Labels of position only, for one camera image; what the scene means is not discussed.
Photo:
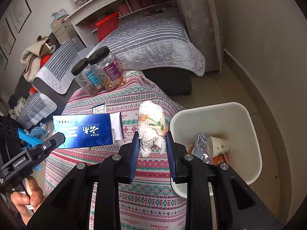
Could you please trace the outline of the person left hand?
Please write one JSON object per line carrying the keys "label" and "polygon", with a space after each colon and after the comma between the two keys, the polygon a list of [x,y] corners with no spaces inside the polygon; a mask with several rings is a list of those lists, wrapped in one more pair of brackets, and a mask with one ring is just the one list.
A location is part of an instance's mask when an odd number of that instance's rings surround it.
{"label": "person left hand", "polygon": [[28,224],[29,220],[32,217],[31,213],[27,210],[26,205],[31,205],[33,207],[33,211],[36,212],[46,199],[43,190],[41,189],[41,187],[39,187],[34,177],[30,176],[26,180],[26,189],[27,192],[30,193],[30,196],[27,196],[17,191],[13,192],[10,195],[12,203],[15,205],[16,209],[21,214],[22,221],[25,225]]}

